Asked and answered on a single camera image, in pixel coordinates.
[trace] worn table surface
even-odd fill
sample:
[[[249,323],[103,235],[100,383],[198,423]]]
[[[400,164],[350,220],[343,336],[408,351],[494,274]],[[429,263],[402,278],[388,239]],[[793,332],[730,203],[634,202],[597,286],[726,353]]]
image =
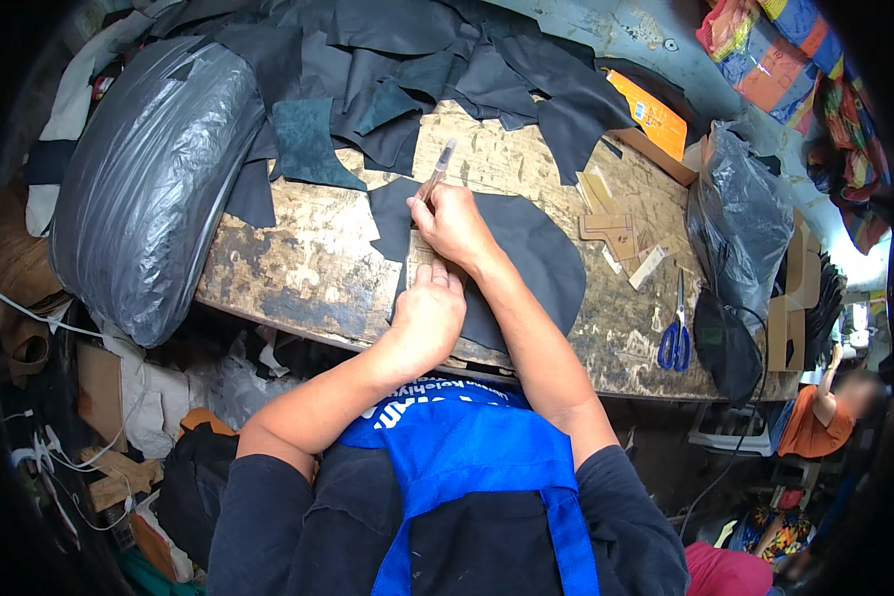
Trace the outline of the worn table surface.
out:
[[[675,313],[677,267],[685,269],[686,321],[699,292],[701,272],[685,246],[668,256],[635,291],[625,273],[607,264],[600,241],[579,240],[578,216],[588,213],[579,191],[560,186],[560,176],[539,129],[505,132],[497,120],[479,123],[455,102],[441,103],[421,120],[415,178],[434,169],[441,148],[459,141],[445,181],[472,191],[522,195],[532,200],[577,245],[586,267],[586,294],[568,338],[601,395],[657,399],[720,399],[697,362],[684,373],[656,364],[664,328]],[[598,165],[620,205],[656,241],[685,236],[686,189],[637,151],[617,158],[599,143],[586,172]],[[363,169],[361,153],[337,152],[369,189],[397,174]],[[195,299],[272,327],[336,345],[361,349],[388,328],[401,263],[385,260],[370,245],[378,237],[364,193],[327,186],[272,183],[277,225],[255,229],[223,216],[210,247]],[[512,368],[509,358],[463,338],[448,364],[479,363]],[[769,374],[763,399],[790,399],[797,374]]]

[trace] white cable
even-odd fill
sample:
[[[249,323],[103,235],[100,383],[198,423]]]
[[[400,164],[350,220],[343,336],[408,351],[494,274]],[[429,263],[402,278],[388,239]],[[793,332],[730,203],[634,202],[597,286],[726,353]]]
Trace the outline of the white cable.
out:
[[[52,452],[52,451],[48,451],[48,453],[49,453],[49,457],[51,457],[51,458],[53,458],[53,459],[56,459],[56,460],[57,460],[59,463],[61,463],[63,466],[68,467],[68,468],[71,469],[71,470],[76,470],[77,472],[83,472],[83,473],[88,474],[89,472],[97,472],[97,471],[98,471],[98,472],[102,472],[102,471],[103,471],[103,469],[102,469],[102,468],[99,468],[99,467],[93,467],[93,468],[90,468],[89,470],[81,470],[80,468],[78,468],[78,467],[76,467],[76,466],[73,466],[73,465],[70,465],[69,463],[66,463],[66,462],[63,461],[62,459],[56,457],[55,455],[53,455],[53,452]],[[79,513],[80,513],[80,517],[83,518],[83,521],[86,522],[86,524],[87,524],[89,527],[91,527],[92,529],[97,530],[97,531],[100,531],[100,532],[105,532],[106,530],[109,530],[109,529],[112,529],[112,528],[116,527],[116,525],[117,525],[119,522],[121,522],[123,519],[125,519],[126,516],[130,514],[130,512],[132,511],[132,509],[135,508],[135,505],[133,504],[133,501],[134,501],[134,500],[132,499],[132,485],[130,484],[130,479],[126,476],[126,474],[124,474],[119,468],[117,468],[117,467],[115,467],[115,466],[107,465],[107,466],[105,466],[105,467],[110,468],[112,471],[114,471],[115,473],[117,473],[117,474],[119,474],[120,476],[123,477],[123,482],[126,483],[126,492],[128,493],[128,495],[126,496],[126,500],[124,501],[124,504],[123,504],[123,511],[124,511],[124,513],[123,513],[123,517],[121,517],[121,518],[119,518],[118,520],[114,521],[111,525],[108,525],[107,527],[96,527],[95,525],[93,525],[92,523],[90,523],[89,520],[86,519],[85,516],[83,516],[83,512],[80,511],[80,502],[79,502],[79,498],[78,498],[76,495],[69,494],[69,493],[67,492],[67,490],[66,490],[65,488],[63,488],[63,492],[67,492],[67,494],[70,495],[70,499],[72,500],[73,505],[76,506],[76,510],[79,511]]]
[[[119,340],[119,341],[123,341],[123,342],[125,342],[126,344],[130,345],[131,348],[133,348],[133,350],[135,349],[135,346],[134,346],[131,342],[129,342],[128,340],[126,340],[126,339],[124,339],[124,338],[117,338],[117,337],[115,337],[115,336],[107,336],[107,335],[104,335],[104,334],[101,334],[101,333],[96,333],[95,331],[88,331],[88,330],[86,330],[86,329],[80,329],[79,327],[72,327],[72,326],[67,325],[67,324],[65,324],[65,323],[63,323],[63,322],[59,322],[59,321],[56,321],[56,320],[53,320],[53,319],[50,319],[50,318],[44,318],[44,317],[42,317],[42,316],[37,316],[37,315],[33,314],[32,312],[30,312],[29,310],[25,309],[23,306],[20,306],[19,304],[16,304],[16,303],[13,302],[10,298],[7,298],[6,296],[4,296],[4,295],[1,294],[1,293],[0,293],[0,300],[6,302],[7,304],[9,304],[10,306],[12,306],[13,308],[15,308],[15,309],[17,309],[18,311],[20,311],[21,313],[23,313],[24,315],[26,315],[26,316],[31,316],[31,317],[35,318],[36,320],[38,320],[38,321],[40,321],[40,322],[44,322],[44,323],[46,323],[46,324],[57,325],[57,326],[59,326],[59,327],[62,327],[62,328],[64,328],[64,329],[69,329],[70,331],[74,331],[74,332],[76,332],[76,333],[82,333],[82,334],[86,334],[86,335],[88,335],[88,336],[93,336],[93,337],[95,337],[95,338],[100,338],[101,340]],[[73,465],[75,465],[75,466],[77,466],[77,467],[84,467],[84,466],[87,466],[87,465],[92,465],[92,463],[93,463],[94,461],[96,461],[96,459],[99,458],[99,456],[103,455],[109,448],[111,448],[112,446],[116,445],[116,442],[119,441],[119,436],[122,435],[124,432],[126,432],[126,420],[128,420],[129,417],[132,416],[132,414],[135,412],[136,408],[139,407],[139,404],[142,403],[143,398],[146,396],[146,392],[145,392],[145,387],[146,387],[146,367],[144,366],[144,364],[145,364],[145,363],[141,363],[140,366],[139,366],[139,367],[140,367],[140,371],[142,372],[142,375],[143,375],[143,379],[142,379],[142,383],[141,383],[141,386],[143,387],[143,393],[139,396],[139,399],[136,399],[136,402],[132,405],[132,407],[131,407],[131,409],[130,409],[130,412],[129,412],[128,414],[126,414],[126,415],[123,417],[123,425],[119,428],[119,432],[116,433],[116,436],[113,437],[112,442],[111,442],[109,445],[107,445],[106,447],[103,447],[103,448],[99,451],[99,453],[97,453],[96,455],[94,455],[91,459],[88,459],[87,461],[84,461],[83,463],[73,463],[73,461],[71,460],[70,463],[72,463]],[[7,418],[4,419],[4,420],[9,420],[10,418],[14,418],[15,416],[16,416],[16,415],[7,417]]]
[[[79,499],[79,497],[77,497],[76,495],[72,495],[72,494],[70,494],[70,493],[67,491],[66,486],[65,486],[62,482],[60,482],[60,479],[58,479],[56,476],[54,476],[53,474],[50,474],[49,477],[52,478],[53,480],[55,480],[56,483],[59,484],[60,489],[62,489],[63,492],[66,493],[68,497],[70,497],[70,500],[73,502],[73,505],[76,507],[76,512],[80,514],[80,517],[83,518],[83,521],[86,523],[86,525],[88,525],[89,527],[91,527],[92,529],[94,529],[94,530],[97,531],[97,532],[106,532],[106,531],[112,530],[113,528],[115,528],[115,527],[119,524],[119,522],[121,522],[122,520],[124,520],[124,519],[126,518],[126,516],[128,516],[128,515],[130,514],[130,512],[132,511],[132,509],[134,508],[134,507],[131,505],[131,503],[132,503],[132,502],[131,502],[131,498],[132,498],[132,497],[131,497],[131,495],[130,495],[129,497],[126,498],[126,502],[125,502],[125,504],[123,505],[123,515],[122,515],[122,517],[120,517],[118,520],[114,521],[114,522],[111,523],[110,525],[107,525],[106,527],[97,527],[97,526],[93,525],[93,524],[86,518],[86,516],[83,515],[83,510],[80,509],[80,499]]]
[[[45,318],[45,317],[43,317],[43,316],[36,316],[36,315],[34,315],[32,312],[26,310],[23,306],[20,306],[19,304],[16,304],[16,303],[13,302],[10,298],[7,298],[6,296],[4,296],[4,295],[1,294],[1,293],[0,293],[0,299],[1,299],[2,301],[6,302],[7,304],[9,304],[10,306],[12,306],[13,308],[17,309],[18,311],[20,311],[20,312],[23,313],[24,315],[26,315],[26,316],[32,316],[32,317],[35,318],[36,320],[41,321],[41,322],[44,322],[44,323],[46,323],[46,324],[57,325],[57,326],[62,327],[62,328],[64,328],[64,329],[69,329],[69,330],[71,330],[71,331],[75,331],[76,333],[84,333],[84,334],[86,334],[86,335],[88,335],[88,336],[93,336],[93,337],[95,337],[95,338],[100,338],[101,340],[107,340],[107,339],[110,339],[110,338],[111,338],[110,336],[104,336],[103,334],[101,334],[101,333],[96,333],[95,331],[87,331],[86,329],[80,329],[79,327],[70,327],[70,326],[67,325],[66,323],[58,322],[58,321],[53,320],[53,319],[51,319],[51,318]]]
[[[21,416],[24,416],[24,417],[26,417],[26,418],[29,418],[30,416],[33,416],[33,410],[31,410],[31,409],[30,409],[30,410],[24,410],[23,412],[19,412],[19,413],[17,413],[17,414],[10,414],[9,416],[6,416],[6,417],[3,417],[2,419],[0,419],[0,421],[3,422],[3,423],[5,423],[6,421],[8,421],[8,420],[10,420],[10,419],[13,419],[13,418],[19,418],[19,417],[21,417]]]
[[[92,465],[93,462],[96,461],[96,459],[99,459],[99,457],[100,457],[101,455],[103,455],[104,453],[106,453],[110,448],[112,448],[112,446],[116,445],[116,442],[119,441],[119,436],[122,435],[124,432],[126,432],[126,421],[129,420],[130,417],[131,417],[133,414],[136,413],[136,408],[139,407],[139,405],[143,402],[143,399],[145,399],[145,398],[146,398],[146,392],[143,391],[142,393],[140,393],[139,397],[136,398],[136,402],[132,404],[132,407],[130,408],[130,411],[129,411],[129,412],[126,414],[126,416],[123,418],[123,425],[119,427],[119,432],[117,432],[117,433],[116,433],[116,436],[112,438],[112,441],[109,442],[109,445],[107,445],[106,447],[103,447],[102,449],[100,449],[99,452],[98,452],[96,455],[94,455],[94,456],[92,456],[91,458],[87,459],[87,460],[84,461],[83,463],[75,463],[72,459],[70,459],[70,458],[67,456],[66,453],[63,453],[62,446],[61,446],[60,449],[58,449],[58,451],[59,451],[60,453],[62,453],[62,454],[63,454],[63,457],[67,458],[67,460],[68,460],[70,463],[72,463],[74,466],[76,466],[76,467],[86,467],[86,466],[88,466],[88,465]]]

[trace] apron strap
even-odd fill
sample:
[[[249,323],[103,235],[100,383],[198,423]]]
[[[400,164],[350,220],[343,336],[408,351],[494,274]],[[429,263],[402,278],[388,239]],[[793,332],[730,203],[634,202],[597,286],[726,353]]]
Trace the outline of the apron strap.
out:
[[[596,558],[576,493],[569,488],[552,486],[543,488],[539,495],[546,505],[546,522],[560,567],[563,595],[598,596]]]

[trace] man's right hand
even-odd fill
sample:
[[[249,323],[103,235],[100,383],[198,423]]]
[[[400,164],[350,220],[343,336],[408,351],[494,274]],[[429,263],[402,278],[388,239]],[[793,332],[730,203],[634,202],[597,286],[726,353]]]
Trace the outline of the man's right hand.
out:
[[[841,347],[840,343],[835,343],[834,346],[831,347],[831,364],[830,368],[837,368],[839,364],[841,364],[841,359],[845,356],[845,350]]]
[[[473,273],[482,258],[501,250],[469,190],[441,183],[434,186],[431,202],[433,213],[420,197],[407,199],[417,229],[439,255]]]

